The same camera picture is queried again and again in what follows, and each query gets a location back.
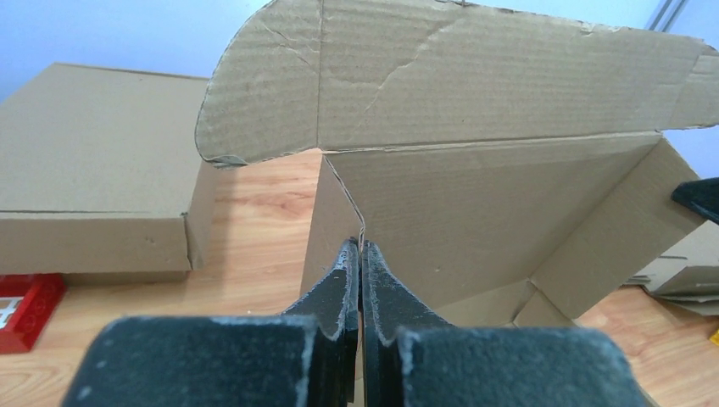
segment red plastic block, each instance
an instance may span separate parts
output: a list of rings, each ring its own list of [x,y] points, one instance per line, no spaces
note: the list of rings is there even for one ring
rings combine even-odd
[[[64,293],[60,274],[0,276],[0,354],[30,352]]]

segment wood grain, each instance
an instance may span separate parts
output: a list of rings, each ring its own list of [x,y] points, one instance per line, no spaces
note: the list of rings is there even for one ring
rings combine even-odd
[[[221,176],[209,262],[183,283],[71,287],[28,354],[0,355],[0,406],[58,405],[86,347],[123,315],[267,315],[298,296],[319,152]],[[719,406],[717,319],[669,310],[620,290],[581,319],[627,352],[663,406]]]
[[[701,317],[648,296],[613,292],[579,319],[624,351],[639,383],[662,407],[719,407],[719,347],[709,337],[719,318]]]

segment flattened cardboard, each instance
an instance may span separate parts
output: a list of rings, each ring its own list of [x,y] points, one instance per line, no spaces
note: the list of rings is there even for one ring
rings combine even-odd
[[[700,315],[719,315],[719,226],[706,221],[649,263],[630,281],[644,279],[651,296]]]

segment cardboard box flap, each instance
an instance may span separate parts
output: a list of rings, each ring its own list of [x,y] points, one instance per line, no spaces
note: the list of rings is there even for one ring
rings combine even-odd
[[[696,174],[666,139],[637,165],[532,276],[577,318],[704,223],[671,200]]]
[[[243,165],[317,145],[320,7],[274,1],[231,40],[198,116],[205,160]]]
[[[220,60],[197,145],[233,165],[706,126],[717,72],[716,52],[685,36],[431,0],[276,0]]]

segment cardboard box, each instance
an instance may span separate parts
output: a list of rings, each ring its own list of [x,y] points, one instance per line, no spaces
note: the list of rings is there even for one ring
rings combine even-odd
[[[0,274],[157,281],[202,267],[218,172],[192,142],[206,86],[53,64],[0,104]]]
[[[198,117],[217,166],[325,152],[302,290],[343,239],[461,326],[568,326],[702,225],[659,130],[719,121],[685,36],[431,0],[275,0]]]

